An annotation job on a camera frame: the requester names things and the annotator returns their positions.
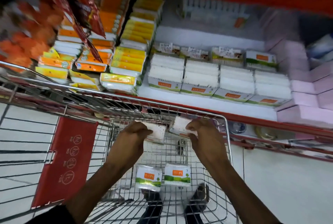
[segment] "leg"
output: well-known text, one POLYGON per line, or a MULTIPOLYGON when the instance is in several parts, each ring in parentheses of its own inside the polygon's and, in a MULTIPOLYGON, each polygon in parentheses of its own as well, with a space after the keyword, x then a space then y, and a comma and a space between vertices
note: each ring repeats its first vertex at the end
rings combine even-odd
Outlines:
POLYGON ((193 197, 185 207, 184 215, 186 224, 203 224, 200 213, 206 209, 209 199, 208 185, 205 185, 205 183, 199 184, 193 197))
POLYGON ((160 215, 163 207, 160 194, 145 189, 142 189, 141 191, 148 202, 148 207, 137 224, 160 224, 160 215))

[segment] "black sleeve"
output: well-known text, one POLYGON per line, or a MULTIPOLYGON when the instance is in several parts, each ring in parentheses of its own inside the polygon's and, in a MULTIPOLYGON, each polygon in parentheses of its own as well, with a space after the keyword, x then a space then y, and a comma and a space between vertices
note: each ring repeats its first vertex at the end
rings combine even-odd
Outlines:
POLYGON ((28 221, 26 224, 75 224, 66 206, 56 206, 28 221))

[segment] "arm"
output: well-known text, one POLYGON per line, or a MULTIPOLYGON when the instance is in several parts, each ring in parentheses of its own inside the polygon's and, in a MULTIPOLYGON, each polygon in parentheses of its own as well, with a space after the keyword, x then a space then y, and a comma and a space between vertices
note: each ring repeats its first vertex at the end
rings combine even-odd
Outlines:
POLYGON ((152 130, 148 130, 141 122, 127 126, 118 135, 105 164, 76 195, 26 224, 84 223, 98 201, 143 154, 144 139, 151 133, 152 130))
POLYGON ((279 220, 260 201, 231 166, 223 137, 209 120, 194 120, 186 129, 192 147, 210 175, 225 192, 243 224, 279 224, 279 220))

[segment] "person's left hand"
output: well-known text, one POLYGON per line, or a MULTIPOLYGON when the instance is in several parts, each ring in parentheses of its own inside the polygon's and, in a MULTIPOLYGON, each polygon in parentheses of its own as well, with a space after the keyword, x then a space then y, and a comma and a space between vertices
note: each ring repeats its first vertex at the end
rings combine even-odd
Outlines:
POLYGON ((110 149, 106 164, 111 164, 124 174, 143 154, 144 139, 152 132, 143 123, 132 122, 119 133, 110 149))

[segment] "forearm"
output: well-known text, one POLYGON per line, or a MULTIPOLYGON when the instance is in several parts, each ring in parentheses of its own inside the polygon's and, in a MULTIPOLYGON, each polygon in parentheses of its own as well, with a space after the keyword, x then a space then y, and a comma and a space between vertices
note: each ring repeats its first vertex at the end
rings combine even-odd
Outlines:
POLYGON ((64 204, 76 224, 82 224, 97 205, 98 201, 123 175, 116 165, 105 164, 64 204))
POLYGON ((229 161, 214 163, 209 170, 211 170, 210 174, 229 198, 243 224, 280 223, 245 184, 229 161))

